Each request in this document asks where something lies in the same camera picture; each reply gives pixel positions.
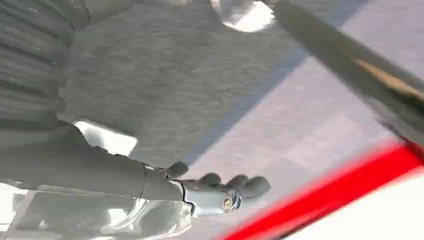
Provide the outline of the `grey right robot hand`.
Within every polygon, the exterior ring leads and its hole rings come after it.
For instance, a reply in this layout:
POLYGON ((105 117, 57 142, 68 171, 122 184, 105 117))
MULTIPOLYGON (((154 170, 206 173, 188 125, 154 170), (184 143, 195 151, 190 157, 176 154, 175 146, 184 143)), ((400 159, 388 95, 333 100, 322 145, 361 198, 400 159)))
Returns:
POLYGON ((262 176, 181 179, 186 164, 152 167, 91 146, 71 124, 0 123, 3 240, 160 240, 193 219, 247 207, 271 185, 262 176))

